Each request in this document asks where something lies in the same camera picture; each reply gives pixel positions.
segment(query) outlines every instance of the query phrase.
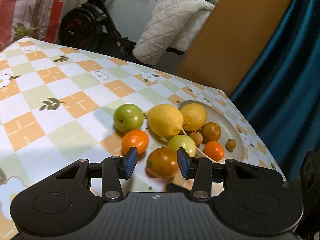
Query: ridged gray surface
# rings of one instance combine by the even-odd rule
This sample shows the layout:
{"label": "ridged gray surface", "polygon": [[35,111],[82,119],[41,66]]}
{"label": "ridged gray surface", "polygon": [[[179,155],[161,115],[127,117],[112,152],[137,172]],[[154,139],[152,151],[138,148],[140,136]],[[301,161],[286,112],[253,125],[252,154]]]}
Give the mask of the ridged gray surface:
{"label": "ridged gray surface", "polygon": [[[116,203],[103,205],[84,228],[60,237],[24,233],[14,240],[255,240],[225,227],[203,203],[187,200],[183,193],[130,192]],[[271,237],[294,240],[293,234]]]}

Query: tablecloth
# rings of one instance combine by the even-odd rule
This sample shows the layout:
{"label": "tablecloth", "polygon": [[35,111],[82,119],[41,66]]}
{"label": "tablecloth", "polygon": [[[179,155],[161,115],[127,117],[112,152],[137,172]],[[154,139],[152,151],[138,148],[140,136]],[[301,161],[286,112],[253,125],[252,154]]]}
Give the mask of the tablecloth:
{"label": "tablecloth", "polygon": [[[9,207],[17,193],[82,158],[101,162],[121,155],[114,110],[125,103],[144,112],[193,99],[212,106],[239,132],[244,162],[281,172],[251,125],[221,91],[117,58],[22,38],[0,53],[0,239],[17,230]],[[147,131],[147,120],[141,128]],[[127,191],[163,191],[169,180],[145,171],[148,154],[163,143],[152,136]],[[178,172],[174,182],[191,188]],[[92,181],[99,195],[101,181]],[[221,185],[213,192],[221,191]]]}

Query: floral curtain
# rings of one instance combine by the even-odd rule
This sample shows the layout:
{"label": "floral curtain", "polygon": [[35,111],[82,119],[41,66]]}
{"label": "floral curtain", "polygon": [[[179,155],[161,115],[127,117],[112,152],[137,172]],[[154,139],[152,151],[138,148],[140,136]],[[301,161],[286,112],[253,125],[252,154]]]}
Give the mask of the floral curtain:
{"label": "floral curtain", "polygon": [[54,42],[65,0],[0,0],[0,51],[24,36]]}

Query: exercise bike flywheel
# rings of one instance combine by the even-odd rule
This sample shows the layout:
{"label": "exercise bike flywheel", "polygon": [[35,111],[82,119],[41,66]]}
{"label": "exercise bike flywheel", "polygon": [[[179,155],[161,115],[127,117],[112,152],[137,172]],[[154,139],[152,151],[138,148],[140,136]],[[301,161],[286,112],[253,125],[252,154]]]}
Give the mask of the exercise bike flywheel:
{"label": "exercise bike flywheel", "polygon": [[102,33],[101,24],[93,24],[95,16],[86,8],[77,7],[63,18],[59,40],[63,46],[94,51]]}

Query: curtain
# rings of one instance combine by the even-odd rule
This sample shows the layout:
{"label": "curtain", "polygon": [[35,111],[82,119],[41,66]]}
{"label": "curtain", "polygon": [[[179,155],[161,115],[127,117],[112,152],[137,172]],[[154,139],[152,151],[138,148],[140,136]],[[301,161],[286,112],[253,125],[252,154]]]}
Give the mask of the curtain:
{"label": "curtain", "polygon": [[292,0],[231,101],[288,181],[320,147],[320,0]]}
{"label": "curtain", "polygon": [[54,42],[65,0],[0,0],[0,51],[24,36]]}

